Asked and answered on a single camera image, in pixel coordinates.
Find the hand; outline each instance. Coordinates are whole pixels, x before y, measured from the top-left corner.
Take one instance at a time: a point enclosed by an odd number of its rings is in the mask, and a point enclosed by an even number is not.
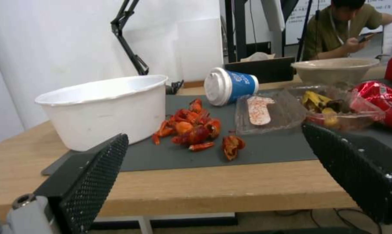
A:
[[[369,41],[359,43],[356,37],[352,37],[349,38],[342,47],[346,53],[356,53],[359,50],[365,48],[368,44]]]

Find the person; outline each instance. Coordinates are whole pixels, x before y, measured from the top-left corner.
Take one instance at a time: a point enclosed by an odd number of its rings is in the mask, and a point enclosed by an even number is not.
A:
[[[392,15],[378,12],[365,0],[331,0],[331,5],[307,25],[303,60],[347,57],[365,48],[357,37],[364,27],[376,29],[392,23]]]

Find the table leg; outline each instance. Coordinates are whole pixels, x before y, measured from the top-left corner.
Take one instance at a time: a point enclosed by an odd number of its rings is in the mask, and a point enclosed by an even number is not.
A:
[[[138,223],[142,234],[153,234],[150,219],[147,216],[138,216]]]

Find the red packaging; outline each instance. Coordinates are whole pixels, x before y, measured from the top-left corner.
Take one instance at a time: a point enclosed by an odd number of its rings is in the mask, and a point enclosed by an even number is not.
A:
[[[385,118],[381,122],[392,127],[392,89],[389,86],[377,81],[369,81],[356,86],[354,91],[385,111]]]

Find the olive shirt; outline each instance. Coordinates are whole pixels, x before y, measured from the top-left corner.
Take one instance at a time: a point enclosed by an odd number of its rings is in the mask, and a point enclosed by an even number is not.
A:
[[[331,51],[340,47],[342,44],[337,38],[337,35],[339,35],[343,42],[347,41],[348,22],[334,19],[337,34],[331,24],[330,11],[331,8],[328,6],[320,12],[318,21],[316,21],[315,16],[309,21],[304,41],[304,61],[310,60],[318,53]],[[350,21],[349,38],[357,38],[364,27],[369,29],[378,28],[381,22],[382,14],[377,12],[373,6],[364,4],[355,18]]]

